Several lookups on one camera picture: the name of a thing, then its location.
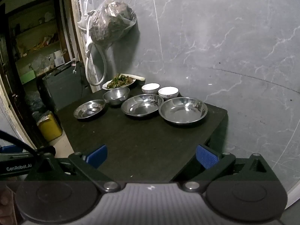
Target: door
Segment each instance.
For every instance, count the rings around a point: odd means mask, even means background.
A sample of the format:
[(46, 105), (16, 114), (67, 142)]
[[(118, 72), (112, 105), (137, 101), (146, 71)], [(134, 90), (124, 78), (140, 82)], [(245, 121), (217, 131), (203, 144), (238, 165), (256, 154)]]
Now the door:
[(48, 143), (42, 136), (25, 102), (25, 91), (14, 64), (5, 4), (0, 6), (0, 18), (0, 76), (10, 101), (9, 107), (14, 109), (35, 147), (47, 146)]

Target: white hose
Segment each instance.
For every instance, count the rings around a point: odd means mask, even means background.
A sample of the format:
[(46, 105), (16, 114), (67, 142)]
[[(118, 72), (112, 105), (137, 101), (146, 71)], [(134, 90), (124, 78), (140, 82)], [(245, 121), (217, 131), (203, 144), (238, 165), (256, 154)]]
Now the white hose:
[[(88, 41), (89, 41), (89, 39), (90, 39), (90, 33), (89, 33), (90, 20), (91, 20), (91, 16), (90, 16), (89, 19), (88, 19), (88, 25), (87, 25), (87, 28), (86, 28), (86, 29), (87, 29), (86, 35), (87, 35)], [(100, 55), (101, 55), (102, 60), (103, 60), (104, 72), (103, 72), (103, 77), (102, 77), (102, 79), (101, 79), (98, 83), (93, 83), (93, 82), (91, 81), (91, 78), (90, 78), (90, 75), (89, 75), (89, 61), (90, 61), (90, 55), (91, 55), (91, 51), (92, 51), (92, 46), (93, 46), (93, 43), (91, 43), (91, 42), (88, 43), (88, 42), (87, 42), (86, 48), (88, 49), (88, 52), (87, 52), (87, 55), (86, 55), (85, 75), (86, 75), (86, 79), (88, 80), (88, 83), (89, 83), (91, 86), (99, 86), (99, 85), (103, 82), (103, 80), (104, 80), (104, 78), (105, 78), (105, 76), (106, 76), (106, 73), (107, 73), (107, 64), (106, 64), (106, 59), (105, 59), (105, 56), (104, 56), (104, 54), (103, 54), (103, 51), (101, 50), (100, 47), (97, 48), (98, 51), (100, 52)]]

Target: gray ribbed panel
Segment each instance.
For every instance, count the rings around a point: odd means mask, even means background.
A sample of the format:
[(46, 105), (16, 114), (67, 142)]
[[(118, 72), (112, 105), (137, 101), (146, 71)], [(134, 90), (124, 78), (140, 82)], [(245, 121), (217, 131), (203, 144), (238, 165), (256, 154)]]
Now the gray ribbed panel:
[[(238, 225), (213, 213), (197, 193), (177, 184), (127, 184), (105, 194), (87, 216), (68, 225)], [(278, 221), (267, 225), (280, 225)]]

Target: blue pad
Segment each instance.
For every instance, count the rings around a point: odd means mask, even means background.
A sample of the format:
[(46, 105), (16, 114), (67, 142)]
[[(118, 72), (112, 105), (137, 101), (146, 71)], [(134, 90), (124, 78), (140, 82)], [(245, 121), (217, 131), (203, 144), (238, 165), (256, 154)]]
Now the blue pad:
[(8, 145), (0, 147), (0, 153), (22, 153), (23, 148), (17, 147), (16, 145)]
[(94, 168), (100, 167), (100, 165), (107, 158), (107, 147), (106, 145), (101, 146), (99, 149), (95, 150), (88, 156), (86, 156), (85, 161)]
[(196, 159), (205, 169), (209, 169), (219, 162), (219, 158), (216, 155), (200, 145), (196, 148)]

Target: white logo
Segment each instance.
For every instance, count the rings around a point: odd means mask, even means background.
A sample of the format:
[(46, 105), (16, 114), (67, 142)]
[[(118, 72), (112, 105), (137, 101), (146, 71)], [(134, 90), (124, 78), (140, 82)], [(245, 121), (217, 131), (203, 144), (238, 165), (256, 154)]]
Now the white logo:
[(147, 187), (147, 189), (149, 189), (149, 190), (155, 189), (155, 186), (151, 185), (151, 186)]
[(23, 165), (23, 166), (14, 166), (14, 167), (7, 167), (7, 171), (16, 171), (16, 170), (21, 170), (21, 169), (26, 169), (30, 168), (32, 165), (29, 163), (28, 165)]

